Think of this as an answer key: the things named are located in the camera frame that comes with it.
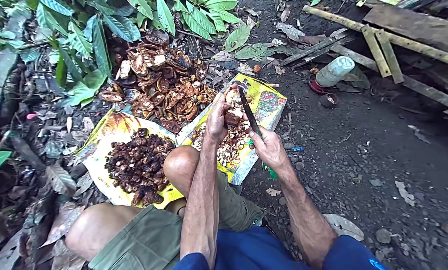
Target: yellow plastic sack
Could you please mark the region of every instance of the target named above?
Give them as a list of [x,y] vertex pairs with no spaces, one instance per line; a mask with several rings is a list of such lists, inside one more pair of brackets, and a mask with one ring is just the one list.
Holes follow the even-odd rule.
[[[249,106],[254,113],[257,124],[273,131],[281,118],[287,98],[270,87],[267,83],[240,73],[227,84],[222,92],[232,84],[238,84],[246,89],[246,96],[252,99]],[[212,102],[197,116],[196,119],[185,126],[181,132],[177,134],[177,146],[192,145],[194,143],[197,131],[200,129],[202,123],[207,121],[207,116],[215,102],[216,101]],[[229,176],[229,182],[235,185],[242,184],[245,176],[249,173],[258,159],[256,151],[249,148],[249,143],[246,143],[244,148],[239,150],[238,157],[240,160],[239,163],[236,164],[230,162],[227,164],[227,167],[223,167],[217,162],[217,168],[225,172]]]
[[[78,160],[89,170],[96,186],[114,205],[131,205],[134,193],[125,193],[121,187],[114,187],[114,180],[109,178],[109,173],[104,168],[105,157],[113,149],[111,143],[131,141],[131,135],[139,128],[147,128],[150,134],[157,134],[161,138],[168,137],[175,142],[175,135],[158,124],[111,109],[99,121],[83,148],[77,152]],[[164,209],[169,202],[184,197],[171,184],[158,194],[164,197],[162,203],[154,204],[158,209]]]

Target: person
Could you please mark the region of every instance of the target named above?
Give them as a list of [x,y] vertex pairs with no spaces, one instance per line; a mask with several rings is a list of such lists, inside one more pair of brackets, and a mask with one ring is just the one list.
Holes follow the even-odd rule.
[[280,137],[259,127],[261,138],[249,129],[257,155],[277,173],[287,200],[305,263],[293,259],[265,226],[260,208],[217,170],[217,148],[227,132],[227,91],[208,116],[201,151],[180,146],[164,162],[164,174],[186,201],[167,210],[93,205],[71,226],[67,247],[97,270],[385,269],[357,240],[336,236],[305,193]]

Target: small bowl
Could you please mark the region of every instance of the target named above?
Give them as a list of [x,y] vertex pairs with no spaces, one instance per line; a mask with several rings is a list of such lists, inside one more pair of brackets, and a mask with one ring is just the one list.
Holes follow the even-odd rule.
[[337,104],[339,104],[339,99],[337,98],[336,95],[334,95],[332,93],[321,95],[321,97],[319,98],[319,101],[322,104],[322,106],[329,108],[329,109],[333,109],[333,108],[337,107]]

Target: hand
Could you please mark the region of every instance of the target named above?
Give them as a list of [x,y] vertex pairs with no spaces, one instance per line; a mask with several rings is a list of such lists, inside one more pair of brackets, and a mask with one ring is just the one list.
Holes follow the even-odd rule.
[[271,132],[262,126],[259,126],[259,130],[263,139],[260,138],[259,134],[252,131],[251,128],[245,131],[254,142],[251,149],[255,146],[257,155],[262,161],[278,173],[279,170],[290,165],[287,153],[284,150],[284,146],[282,146],[281,138],[275,132]]
[[215,141],[219,145],[227,134],[227,125],[224,123],[224,114],[230,108],[230,104],[225,103],[225,96],[230,89],[237,89],[237,84],[219,93],[216,97],[217,102],[207,116],[206,134],[205,137]]

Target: knife blade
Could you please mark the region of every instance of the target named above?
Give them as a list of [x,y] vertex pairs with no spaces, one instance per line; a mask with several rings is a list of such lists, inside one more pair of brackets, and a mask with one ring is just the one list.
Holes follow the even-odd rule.
[[237,89],[239,89],[239,95],[241,96],[242,101],[242,107],[244,108],[244,112],[247,115],[247,118],[249,119],[249,123],[251,124],[252,130],[259,134],[259,136],[262,138],[262,134],[260,133],[259,126],[257,125],[257,121],[254,118],[254,114],[252,113],[251,107],[249,106],[249,103],[247,102],[247,98],[245,97],[244,93],[244,87],[237,86]]

